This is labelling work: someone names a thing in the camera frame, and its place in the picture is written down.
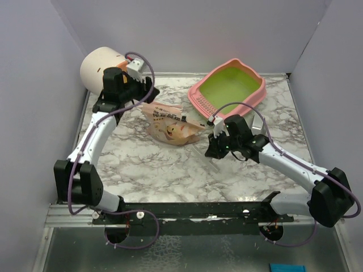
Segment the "beige cat litter bag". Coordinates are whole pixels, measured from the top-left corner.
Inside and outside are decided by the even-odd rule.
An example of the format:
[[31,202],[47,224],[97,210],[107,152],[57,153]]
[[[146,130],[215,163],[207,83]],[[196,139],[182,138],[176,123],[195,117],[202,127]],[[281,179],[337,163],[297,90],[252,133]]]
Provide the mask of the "beige cat litter bag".
[[175,146],[184,146],[199,140],[205,126],[188,118],[180,105],[143,103],[141,112],[147,117],[147,132],[154,139]]

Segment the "grey metal scoop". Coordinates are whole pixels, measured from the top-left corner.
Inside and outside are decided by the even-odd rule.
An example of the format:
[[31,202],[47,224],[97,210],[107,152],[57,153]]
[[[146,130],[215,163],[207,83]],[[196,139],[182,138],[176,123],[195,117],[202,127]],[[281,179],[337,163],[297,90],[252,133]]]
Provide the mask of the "grey metal scoop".
[[251,131],[254,135],[256,134],[265,134],[265,125],[263,120],[255,115],[253,120],[252,120],[252,124],[251,124]]

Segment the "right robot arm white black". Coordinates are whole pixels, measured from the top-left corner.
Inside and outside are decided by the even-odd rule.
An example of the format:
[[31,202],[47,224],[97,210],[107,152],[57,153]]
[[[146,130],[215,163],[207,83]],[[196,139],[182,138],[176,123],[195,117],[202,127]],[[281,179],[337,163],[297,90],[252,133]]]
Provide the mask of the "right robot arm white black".
[[301,186],[301,194],[277,193],[260,208],[261,217],[272,222],[280,215],[304,215],[325,227],[333,227],[353,206],[354,199],[346,174],[335,167],[327,170],[287,152],[263,134],[252,134],[246,120],[233,115],[223,120],[210,117],[213,132],[209,134],[207,158],[223,159],[227,154],[240,153],[282,173]]

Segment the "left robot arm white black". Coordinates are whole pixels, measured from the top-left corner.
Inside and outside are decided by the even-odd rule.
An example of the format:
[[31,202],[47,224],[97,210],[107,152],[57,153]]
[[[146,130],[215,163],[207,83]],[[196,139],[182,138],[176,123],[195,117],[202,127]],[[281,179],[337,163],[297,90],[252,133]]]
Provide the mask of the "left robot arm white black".
[[56,161],[53,167],[60,201],[102,210],[114,224],[124,220],[123,198],[104,190],[96,165],[124,112],[135,106],[127,103],[151,103],[160,93],[154,83],[155,76],[143,78],[132,69],[123,71],[109,67],[103,71],[103,89],[92,108],[91,121],[83,138],[67,159]]

